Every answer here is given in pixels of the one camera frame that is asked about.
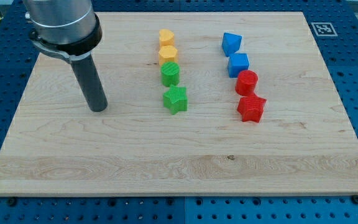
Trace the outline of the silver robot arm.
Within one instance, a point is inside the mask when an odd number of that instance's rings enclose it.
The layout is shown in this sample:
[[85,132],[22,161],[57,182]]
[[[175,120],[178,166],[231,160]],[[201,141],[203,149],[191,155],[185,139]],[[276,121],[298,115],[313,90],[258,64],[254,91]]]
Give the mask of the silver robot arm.
[[103,33],[91,0],[23,0],[35,48],[66,63],[83,60]]

